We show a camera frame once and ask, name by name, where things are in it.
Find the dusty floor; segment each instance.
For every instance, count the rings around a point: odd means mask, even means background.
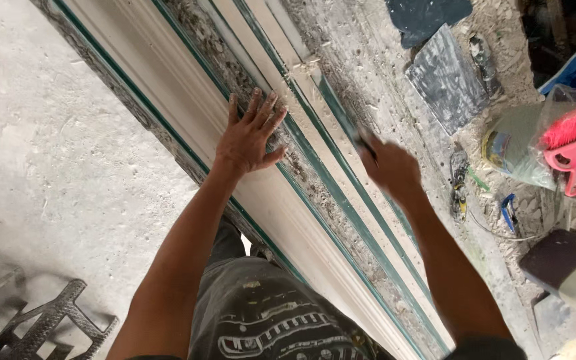
[[[78,277],[82,304],[124,319],[195,191],[36,7],[0,2],[0,275],[22,267],[29,306]]]

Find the wire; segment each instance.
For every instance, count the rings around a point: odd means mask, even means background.
[[[496,233],[496,232],[494,232],[494,231],[492,231],[492,230],[489,230],[489,229],[485,228],[484,225],[481,225],[481,224],[477,221],[477,218],[476,218],[475,215],[472,213],[472,211],[468,210],[468,212],[470,213],[470,217],[475,221],[475,224],[476,224],[477,226],[479,226],[480,228],[484,229],[485,231],[489,232],[490,234],[492,234],[492,235],[494,235],[494,236],[496,236],[496,237],[498,237],[498,238],[505,239],[505,240],[510,240],[510,241],[526,241],[526,240],[532,240],[532,239],[535,239],[535,238],[541,238],[541,237],[543,237],[543,236],[548,235],[548,233],[550,232],[550,230],[552,230],[552,229],[555,227],[555,225],[553,225],[553,226],[551,226],[547,231],[544,231],[544,232],[539,233],[539,234],[537,234],[537,235],[532,235],[532,236],[528,236],[528,237],[525,237],[525,238],[511,238],[510,236],[501,235],[501,234],[499,234],[499,233]]]

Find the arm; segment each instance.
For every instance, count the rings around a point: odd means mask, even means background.
[[[419,165],[393,143],[370,135],[376,155],[360,150],[366,172],[402,207],[424,260],[437,312],[457,346],[468,336],[512,340],[495,299],[468,258],[437,218],[421,187]]]
[[[284,148],[268,154],[265,149],[268,137],[287,110],[277,111],[267,121],[276,94],[270,94],[258,111],[260,98],[261,91],[255,89],[240,120],[237,96],[230,96],[228,127],[217,146],[212,170],[157,251],[132,298],[108,359],[188,355],[199,282],[226,203],[245,173],[267,168],[284,155]]]

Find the left hand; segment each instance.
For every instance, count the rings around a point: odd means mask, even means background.
[[[228,127],[217,144],[213,168],[225,167],[233,170],[238,177],[246,173],[267,168],[281,160],[285,147],[266,153],[266,141],[284,119],[288,109],[284,106],[270,119],[277,95],[272,92],[259,110],[261,89],[256,88],[248,110],[239,119],[237,116],[237,95],[230,94]]]

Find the hand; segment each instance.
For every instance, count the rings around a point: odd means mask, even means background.
[[[375,157],[365,147],[359,148],[359,157],[366,173],[377,185],[398,202],[419,194],[418,190],[422,191],[419,164],[412,155],[394,143],[382,143],[372,133],[363,137]]]
[[[270,93],[261,109],[257,110],[261,102],[261,89],[256,88],[248,110],[239,119],[237,95],[230,94],[228,127],[217,144],[213,168],[227,168],[233,170],[235,176],[241,177],[246,173],[270,167],[284,156],[285,147],[266,153],[268,137],[288,112],[288,108],[284,106],[268,120],[276,100],[276,93]]]

